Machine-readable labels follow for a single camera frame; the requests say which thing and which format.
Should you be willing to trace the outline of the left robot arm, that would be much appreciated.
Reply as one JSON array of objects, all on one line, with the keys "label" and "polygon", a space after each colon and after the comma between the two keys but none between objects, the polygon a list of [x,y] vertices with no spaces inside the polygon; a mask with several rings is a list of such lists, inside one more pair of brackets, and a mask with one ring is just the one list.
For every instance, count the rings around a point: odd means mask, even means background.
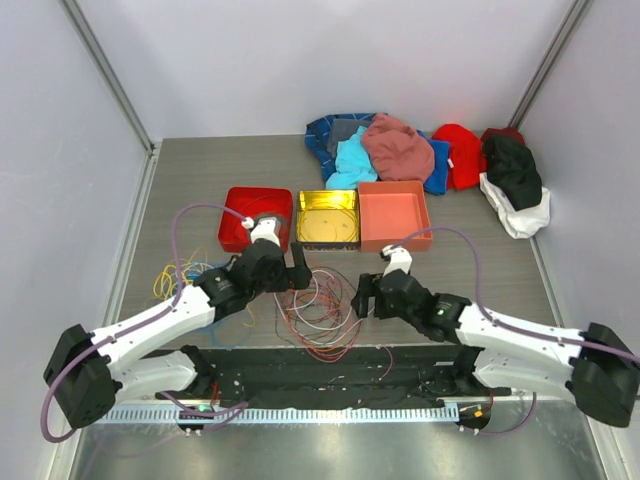
[{"label": "left robot arm", "polygon": [[290,246],[288,266],[277,244],[258,239],[228,264],[204,271],[175,296],[127,320],[92,332],[67,328],[51,354],[43,379],[49,390],[40,422],[49,441],[51,403],[57,403],[72,430],[104,417],[115,405],[145,394],[183,391],[205,397],[214,369],[194,346],[154,356],[154,351],[194,330],[243,311],[263,293],[303,290],[311,282],[300,243]]}]

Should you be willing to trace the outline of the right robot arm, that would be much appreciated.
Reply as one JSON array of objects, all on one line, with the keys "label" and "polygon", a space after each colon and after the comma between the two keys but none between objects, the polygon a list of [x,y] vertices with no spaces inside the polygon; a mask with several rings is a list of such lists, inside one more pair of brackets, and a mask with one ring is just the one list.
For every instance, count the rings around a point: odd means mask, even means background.
[{"label": "right robot arm", "polygon": [[351,306],[358,318],[400,318],[421,335],[457,344],[457,391],[522,390],[564,400],[603,424],[626,428],[639,388],[639,359],[610,327],[552,328],[431,293],[402,270],[363,274]]}]

